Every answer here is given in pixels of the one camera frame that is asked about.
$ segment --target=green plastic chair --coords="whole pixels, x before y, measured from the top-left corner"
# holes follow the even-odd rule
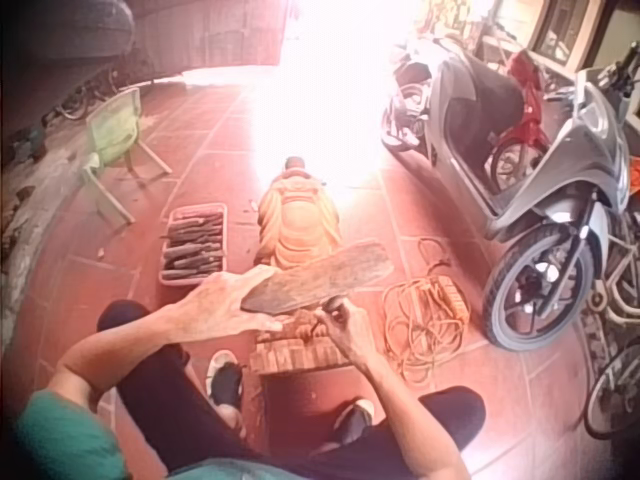
[[[164,163],[140,139],[140,90],[131,88],[110,98],[100,105],[87,117],[87,132],[89,136],[89,160],[83,169],[83,179],[96,197],[98,207],[106,202],[128,223],[134,223],[135,218],[124,206],[100,183],[98,176],[108,166],[124,158],[127,169],[134,173],[131,162],[131,148],[140,149],[153,160],[165,173],[171,173],[171,168]]]

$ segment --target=hand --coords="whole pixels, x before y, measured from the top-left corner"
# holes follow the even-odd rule
[[[344,299],[338,311],[332,315],[322,310],[316,310],[314,314],[327,326],[327,333],[336,347],[359,370],[364,371],[380,357],[373,340],[369,315],[363,308]]]
[[[196,342],[236,335],[245,330],[279,332],[282,324],[270,315],[240,310],[240,302],[276,268],[259,265],[243,275],[214,273],[183,300],[171,305],[173,343]]]

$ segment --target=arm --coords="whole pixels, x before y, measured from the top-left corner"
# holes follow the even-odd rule
[[[240,311],[242,298],[275,269],[217,273],[186,298],[145,318],[85,338],[58,362],[49,390],[95,412],[102,395],[164,345],[282,329],[268,315]]]
[[[470,478],[453,439],[378,353],[367,312],[348,300],[337,314],[316,312],[336,346],[371,382],[402,456],[420,478]]]

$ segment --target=red motorcycle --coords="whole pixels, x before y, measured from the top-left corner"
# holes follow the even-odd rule
[[[507,74],[518,82],[524,95],[524,113],[515,127],[496,144],[491,159],[491,180],[499,191],[516,184],[538,165],[549,149],[542,130],[542,74],[526,50],[511,56]]]

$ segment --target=orange extension cord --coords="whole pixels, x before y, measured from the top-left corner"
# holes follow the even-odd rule
[[[420,238],[418,250],[427,265],[425,244],[428,242],[436,244],[444,253],[437,240]],[[443,255],[429,266],[424,278],[393,285],[382,296],[387,350],[402,377],[414,385],[426,384],[436,365],[460,350],[469,323],[469,304],[460,288],[448,276],[431,275],[439,266],[449,265]],[[401,326],[407,330],[404,348],[395,346],[391,336],[393,330]],[[416,371],[421,373],[418,379],[411,375]]]

